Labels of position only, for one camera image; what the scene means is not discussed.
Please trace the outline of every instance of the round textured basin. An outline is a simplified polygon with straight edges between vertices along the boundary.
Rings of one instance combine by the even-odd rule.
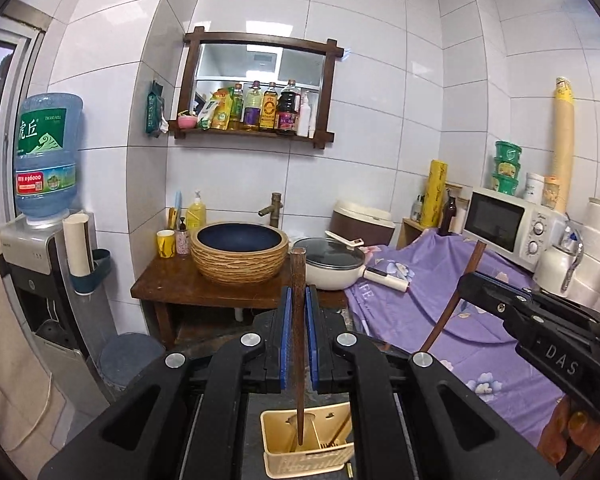
[[[259,283],[276,275],[288,238],[279,229],[246,222],[218,222],[191,235],[191,254],[200,273],[223,285]]]

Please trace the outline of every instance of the silver bolt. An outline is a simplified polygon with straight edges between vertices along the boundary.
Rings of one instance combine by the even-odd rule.
[[[255,332],[249,332],[240,338],[240,342],[245,346],[256,346],[262,341],[262,338]]]
[[[169,368],[180,368],[186,361],[186,357],[182,354],[169,354],[164,359],[164,364]]]
[[[426,352],[418,352],[413,355],[413,363],[420,368],[427,368],[433,364],[433,357]]]
[[[343,332],[336,338],[336,341],[342,346],[353,346],[358,341],[358,338],[349,332]]]

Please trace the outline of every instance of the purple tablecloth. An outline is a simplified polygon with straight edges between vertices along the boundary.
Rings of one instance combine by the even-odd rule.
[[[345,292],[356,327],[408,352],[418,350],[451,298],[474,246],[430,229],[400,251],[373,249],[377,251],[367,255],[368,266],[404,276],[411,284],[405,294],[364,279],[349,287]],[[532,283],[488,250],[478,270],[516,287]],[[562,393],[516,354],[515,345],[501,320],[461,301],[431,353],[536,446]]]

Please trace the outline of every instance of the stacked green containers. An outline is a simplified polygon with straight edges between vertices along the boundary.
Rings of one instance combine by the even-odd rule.
[[[522,148],[510,142],[496,142],[496,171],[491,177],[491,189],[507,195],[514,195],[518,187]]]

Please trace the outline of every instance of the yellow cup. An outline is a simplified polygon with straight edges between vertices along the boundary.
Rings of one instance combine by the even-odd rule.
[[[176,233],[171,229],[164,229],[156,233],[158,240],[158,254],[161,258],[173,258],[176,253]]]

